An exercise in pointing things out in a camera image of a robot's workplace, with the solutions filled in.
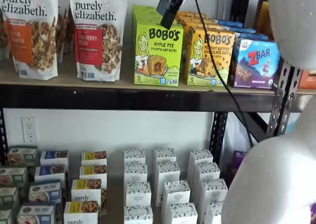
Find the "small white box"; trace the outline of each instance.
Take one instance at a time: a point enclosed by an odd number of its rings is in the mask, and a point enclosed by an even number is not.
[[[171,224],[196,224],[198,220],[193,203],[171,204],[169,213]]]
[[[223,203],[222,201],[208,205],[204,221],[205,224],[221,224]]]
[[[219,179],[221,171],[215,162],[203,161],[196,164],[194,172],[194,182],[192,190],[192,198],[195,206],[198,206],[201,181],[205,178]]]
[[[190,186],[190,189],[193,189],[193,179],[194,179],[196,164],[203,161],[213,162],[213,156],[209,150],[202,149],[202,150],[190,152],[188,176],[187,176],[187,181]]]
[[[201,183],[201,193],[197,213],[200,224],[204,224],[206,208],[209,203],[224,201],[228,192],[224,179]]]
[[[83,152],[81,166],[107,165],[106,151]]]
[[[187,181],[166,182],[163,186],[161,220],[168,224],[171,204],[188,203],[190,201],[190,187]]]
[[[155,204],[162,205],[163,184],[166,182],[179,181],[180,169],[177,162],[157,163],[156,183],[154,186]]]
[[[132,164],[145,164],[146,156],[144,149],[125,149],[124,150],[124,165],[127,163]]]
[[[124,207],[124,224],[153,224],[150,206]]]
[[[150,206],[151,199],[149,182],[127,183],[125,206]]]

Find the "white outlet cover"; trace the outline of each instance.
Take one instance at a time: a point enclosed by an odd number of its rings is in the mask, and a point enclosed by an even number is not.
[[[22,117],[23,139],[25,144],[36,145],[38,143],[36,118]]]

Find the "bobo's peanut butter chocolate chip box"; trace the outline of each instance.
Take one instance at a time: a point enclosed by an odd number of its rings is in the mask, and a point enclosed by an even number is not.
[[[158,22],[136,22],[134,83],[177,87],[183,39],[181,25],[170,30]]]
[[[222,30],[207,30],[217,69],[225,82],[229,74],[235,34]],[[204,29],[190,29],[187,40],[185,77],[187,85],[223,86],[212,64]]]

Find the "purely elizabeth granola bag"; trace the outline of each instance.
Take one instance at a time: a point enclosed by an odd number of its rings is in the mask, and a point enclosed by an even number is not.
[[[15,68],[20,77],[58,76],[58,0],[0,0]]]
[[[78,77],[119,80],[127,0],[70,0]]]

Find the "bobo's box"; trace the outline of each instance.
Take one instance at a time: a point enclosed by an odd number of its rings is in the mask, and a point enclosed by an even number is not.
[[[273,41],[237,38],[234,46],[232,86],[271,89],[280,52]]]
[[[177,87],[179,83],[183,28],[165,29],[158,22],[137,20],[134,83]]]

